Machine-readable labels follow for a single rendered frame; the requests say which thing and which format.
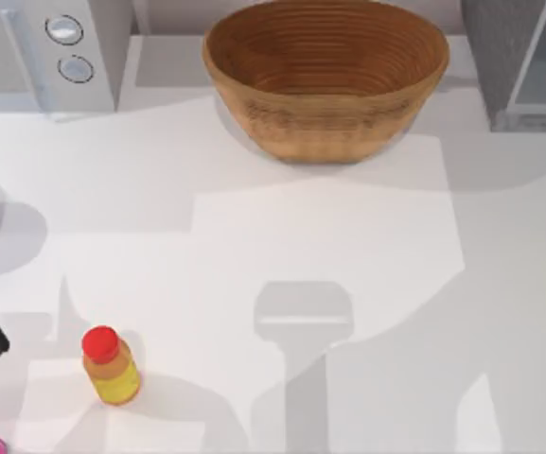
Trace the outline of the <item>brown wicker basket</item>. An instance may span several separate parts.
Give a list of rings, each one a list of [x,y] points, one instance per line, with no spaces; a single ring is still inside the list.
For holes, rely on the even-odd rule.
[[[263,151],[348,164],[412,123],[449,66],[449,42],[429,20],[376,0],[268,0],[218,20],[203,62]]]

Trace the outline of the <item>yellow bottle with red cap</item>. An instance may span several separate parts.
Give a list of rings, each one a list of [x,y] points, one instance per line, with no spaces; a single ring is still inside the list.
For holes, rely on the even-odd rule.
[[[141,375],[128,344],[108,325],[90,328],[81,339],[82,363],[99,399],[120,406],[140,391]]]

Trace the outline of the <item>round microwave knob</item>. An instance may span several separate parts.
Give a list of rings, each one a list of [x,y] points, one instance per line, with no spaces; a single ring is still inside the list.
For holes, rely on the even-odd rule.
[[[75,84],[87,83],[95,74],[93,64],[79,55],[59,59],[57,68],[65,80]]]
[[[44,30],[54,43],[66,46],[78,44],[84,36],[81,23],[70,15],[46,19]]]

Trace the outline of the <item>grey cabinet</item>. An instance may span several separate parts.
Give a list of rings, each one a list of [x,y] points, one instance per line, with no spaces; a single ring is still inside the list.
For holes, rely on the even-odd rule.
[[[494,132],[546,132],[546,0],[461,0]]]

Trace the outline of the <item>pale microwave oven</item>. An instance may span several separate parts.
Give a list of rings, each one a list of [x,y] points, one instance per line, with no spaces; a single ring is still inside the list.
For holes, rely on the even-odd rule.
[[[78,44],[56,44],[46,35],[45,20],[60,15],[81,23]],[[0,0],[0,113],[114,112],[135,22],[133,0]],[[59,59],[72,55],[93,64],[89,82],[71,83],[59,74]]]

